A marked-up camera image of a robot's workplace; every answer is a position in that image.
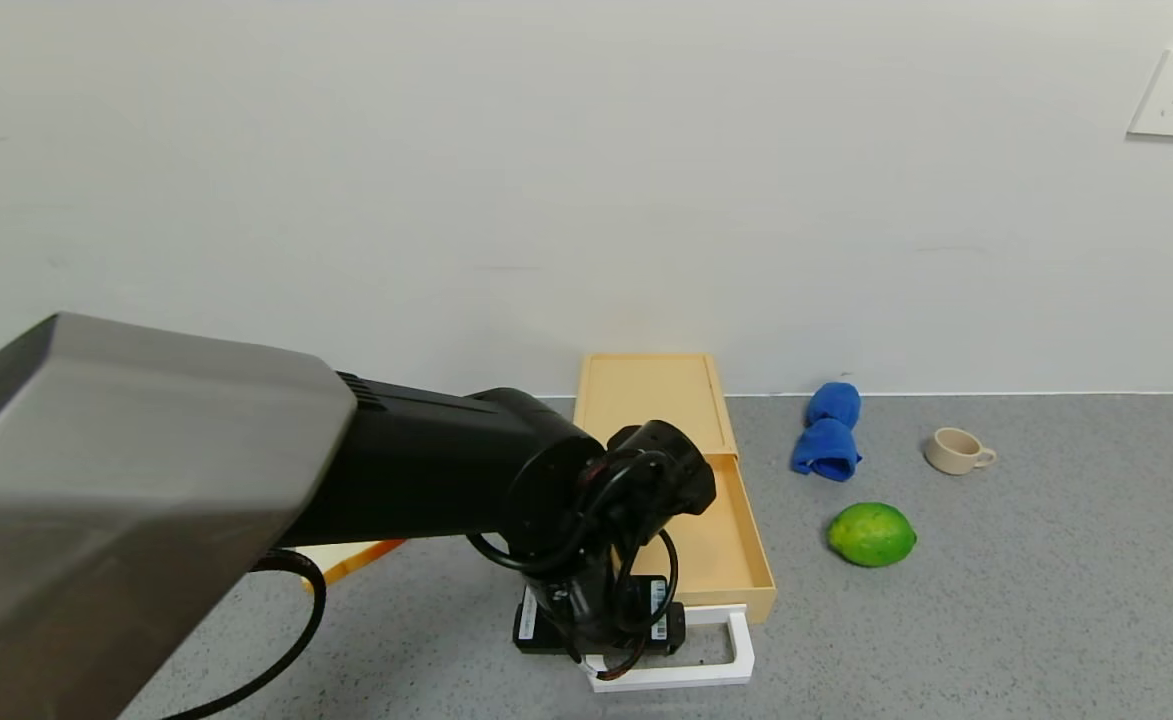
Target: mug handle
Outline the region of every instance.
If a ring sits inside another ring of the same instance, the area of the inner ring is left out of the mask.
[[[978,461],[974,462],[974,468],[985,468],[985,466],[991,466],[994,464],[994,461],[999,459],[999,455],[997,455],[996,451],[990,450],[989,447],[982,448],[982,455],[985,455],[986,457],[978,457]]]

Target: orange object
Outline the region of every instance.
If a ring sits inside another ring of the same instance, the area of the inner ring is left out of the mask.
[[[324,570],[324,582],[333,584],[341,578],[354,573],[359,568],[379,561],[391,550],[401,546],[406,541],[389,539],[377,542],[350,542],[343,544],[313,544],[313,546],[299,546],[298,552],[314,561],[320,570]],[[301,580],[301,584],[312,591],[311,583]]]

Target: open drawer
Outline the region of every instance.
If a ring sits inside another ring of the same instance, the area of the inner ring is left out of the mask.
[[[626,424],[665,420],[687,434],[716,471],[716,501],[667,523],[679,552],[676,599],[686,606],[745,605],[762,623],[777,600],[755,516],[737,462],[728,410],[710,355],[590,355],[572,421],[606,442]],[[665,546],[650,542],[636,573],[667,575]]]
[[[777,587],[764,543],[751,515],[735,457],[710,456],[716,501],[701,515],[676,515],[667,523],[679,552],[676,599],[685,605],[745,605],[746,619],[762,623],[773,610]],[[650,542],[635,562],[636,575],[670,575],[660,542]]]

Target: white wall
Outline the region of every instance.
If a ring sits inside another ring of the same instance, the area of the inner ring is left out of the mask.
[[[448,390],[1173,389],[1173,0],[0,6],[0,345],[53,310]]]

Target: black cable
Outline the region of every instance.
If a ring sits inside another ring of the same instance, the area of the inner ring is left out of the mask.
[[[637,466],[640,466],[642,462],[646,461],[660,462],[660,464],[665,466],[665,469],[669,470],[670,468],[670,456],[664,454],[664,451],[640,451],[640,454],[636,455],[626,468],[622,468],[621,471],[606,480],[599,493],[596,493],[590,507],[586,507],[586,510],[578,512],[577,524],[572,529],[572,536],[569,536],[568,542],[564,542],[562,546],[558,546],[557,550],[550,552],[548,556],[540,557],[538,559],[522,561],[508,552],[500,551],[493,545],[493,543],[486,541],[484,536],[480,536],[480,534],[473,534],[472,536],[466,536],[466,538],[472,543],[472,546],[480,552],[480,555],[487,557],[489,561],[496,562],[496,564],[503,568],[516,570],[518,573],[541,573],[541,571],[550,570],[551,568],[557,566],[561,562],[568,561],[574,552],[577,552],[578,548],[581,548],[582,538],[586,537],[586,530],[590,529],[591,521],[595,519],[595,515],[598,514],[601,508],[604,505],[604,501],[612,496],[613,493],[617,493],[617,488],[623,487],[623,478],[637,468]]]
[[[311,644],[311,638],[316,637],[316,630],[320,627],[320,620],[324,619],[324,605],[328,595],[323,571],[310,557],[292,550],[280,550],[279,548],[266,552],[266,556],[257,561],[257,564],[249,572],[262,573],[262,571],[270,570],[282,570],[285,573],[300,575],[301,578],[306,578],[311,583],[311,589],[316,591],[316,603],[311,606],[311,619],[307,620],[306,627],[301,630],[301,634],[297,638],[297,641],[293,641],[293,647],[290,647],[289,652],[284,653],[284,657],[276,660],[274,665],[267,667],[265,673],[240,685],[237,691],[224,694],[224,697],[219,697],[217,700],[178,712],[176,715],[165,716],[164,720],[198,720],[199,716],[213,715],[216,712],[222,712],[243,701],[244,698],[251,697],[255,692],[266,687],[267,682],[274,680],[289,665],[292,665],[293,660],[297,660],[297,657],[306,650],[307,644]]]
[[[622,661],[622,665],[617,667],[609,667],[609,670],[601,670],[599,673],[595,673],[595,678],[599,680],[615,680],[622,675],[630,673],[631,667],[635,667],[636,663],[644,657],[644,646],[649,641],[647,634],[642,634],[636,639],[635,650],[631,651],[631,656],[626,660]]]
[[[628,633],[646,633],[653,627],[656,623],[662,620],[663,616],[670,610],[670,602],[674,599],[674,591],[679,585],[679,553],[674,550],[674,542],[670,539],[670,534],[665,532],[665,528],[659,530],[658,537],[662,538],[662,543],[667,548],[667,557],[670,558],[670,579],[667,580],[667,592],[665,597],[662,598],[662,603],[652,614],[647,616],[645,620],[640,623],[628,623],[622,619],[621,607],[624,602],[624,595],[626,593],[628,579],[631,578],[631,569],[635,566],[636,557],[640,556],[640,548],[633,548],[633,551],[628,553],[626,558],[622,562],[622,566],[617,571],[617,585],[615,585],[613,591],[613,606],[618,609],[617,614],[617,626]]]

